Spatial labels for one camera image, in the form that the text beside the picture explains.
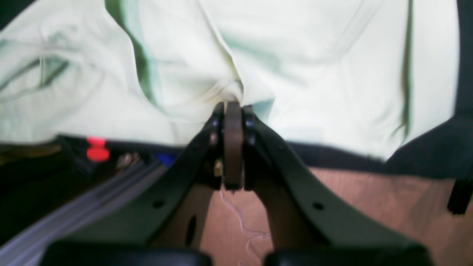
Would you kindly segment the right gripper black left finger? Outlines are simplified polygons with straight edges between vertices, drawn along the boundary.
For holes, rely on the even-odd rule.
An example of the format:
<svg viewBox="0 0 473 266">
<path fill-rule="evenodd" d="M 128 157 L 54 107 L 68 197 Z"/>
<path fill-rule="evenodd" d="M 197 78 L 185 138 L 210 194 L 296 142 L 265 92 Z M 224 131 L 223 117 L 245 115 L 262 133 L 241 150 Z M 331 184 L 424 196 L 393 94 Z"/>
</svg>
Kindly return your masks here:
<svg viewBox="0 0 473 266">
<path fill-rule="evenodd" d="M 149 188 L 123 207 L 74 232 L 67 241 L 131 246 L 198 246 L 208 204 L 220 188 L 224 103 Z"/>
</svg>

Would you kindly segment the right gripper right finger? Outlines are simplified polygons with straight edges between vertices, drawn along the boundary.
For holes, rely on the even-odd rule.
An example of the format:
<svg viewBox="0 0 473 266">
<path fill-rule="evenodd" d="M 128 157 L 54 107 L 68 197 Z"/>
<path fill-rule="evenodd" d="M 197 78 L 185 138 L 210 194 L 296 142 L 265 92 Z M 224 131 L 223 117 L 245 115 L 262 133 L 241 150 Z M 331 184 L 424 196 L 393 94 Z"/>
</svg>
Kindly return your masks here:
<svg viewBox="0 0 473 266">
<path fill-rule="evenodd" d="M 265 206 L 275 248 L 410 248 L 417 242 L 359 212 L 319 181 L 250 106 L 242 109 L 244 184 Z"/>
</svg>

